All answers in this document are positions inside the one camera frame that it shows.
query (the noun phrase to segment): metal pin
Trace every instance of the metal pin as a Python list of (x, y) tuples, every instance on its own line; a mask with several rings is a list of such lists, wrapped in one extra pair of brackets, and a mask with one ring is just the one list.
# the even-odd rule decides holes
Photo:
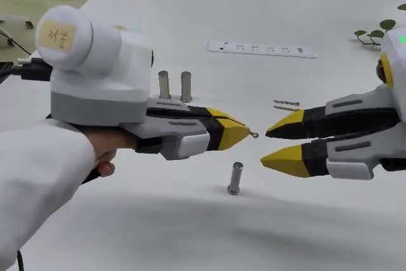
[(167, 71), (162, 70), (158, 72), (159, 80), (159, 98), (165, 100), (170, 100), (171, 95), (169, 94), (169, 74)]
[(252, 131), (250, 131), (249, 134), (250, 134), (254, 139), (257, 139), (257, 137), (259, 137), (259, 133), (253, 133)]
[(189, 71), (183, 71), (181, 74), (182, 94), (180, 101), (190, 103), (192, 101), (192, 74)]
[(299, 102), (290, 102), (290, 101), (282, 101), (282, 100), (273, 100), (275, 103), (278, 104), (287, 104), (287, 105), (293, 105), (293, 106), (300, 106)]
[(288, 108), (288, 107), (281, 107), (281, 106), (274, 106), (276, 109), (282, 109), (282, 110), (288, 110), (288, 111), (293, 111), (296, 112), (299, 109), (294, 109), (294, 108)]
[(238, 195), (240, 192), (240, 180), (242, 174), (243, 165), (241, 162), (234, 162), (233, 173), (231, 175), (230, 184), (227, 186), (227, 192), (230, 195)]

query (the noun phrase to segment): handwritten label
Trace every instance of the handwritten label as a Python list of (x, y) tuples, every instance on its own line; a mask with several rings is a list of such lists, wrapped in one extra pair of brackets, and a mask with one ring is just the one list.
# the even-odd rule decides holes
[(76, 27), (45, 20), (39, 29), (39, 45), (45, 48), (69, 52), (75, 38)]

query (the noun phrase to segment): electrical outlet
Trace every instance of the electrical outlet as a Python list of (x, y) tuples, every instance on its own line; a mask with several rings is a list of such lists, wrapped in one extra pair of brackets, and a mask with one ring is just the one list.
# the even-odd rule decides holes
[(207, 50), (210, 52), (317, 58), (317, 54), (308, 48), (291, 46), (269, 46), (265, 44), (209, 41), (209, 43), (207, 44)]

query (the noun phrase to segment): white table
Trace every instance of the white table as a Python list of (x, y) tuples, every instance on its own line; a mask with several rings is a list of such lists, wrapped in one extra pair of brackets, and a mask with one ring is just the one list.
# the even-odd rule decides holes
[[(168, 70), (193, 75), (195, 105), (265, 130), (286, 115), (273, 99), (303, 107), (374, 89), (379, 52), (354, 41), (384, 18), (406, 23), (404, 0), (90, 0), (99, 21), (142, 29)], [(300, 44), (319, 59), (209, 53), (211, 39)], [(49, 112), (49, 86), (16, 77), (0, 86), (0, 129)], [(399, 271), (406, 267), (406, 173), (376, 170), (369, 182), (300, 179), (259, 159), (292, 145), (248, 138), (226, 152), (185, 161), (119, 152), (116, 174), (83, 186), (23, 248), (27, 271)], [(227, 194), (234, 161), (241, 193)]]

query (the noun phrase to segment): hand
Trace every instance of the hand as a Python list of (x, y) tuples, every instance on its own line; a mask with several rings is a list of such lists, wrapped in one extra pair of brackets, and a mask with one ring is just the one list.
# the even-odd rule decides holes
[(95, 166), (102, 177), (111, 176), (115, 166), (111, 163), (117, 149), (135, 149), (136, 137), (123, 129), (81, 128), (95, 149)]

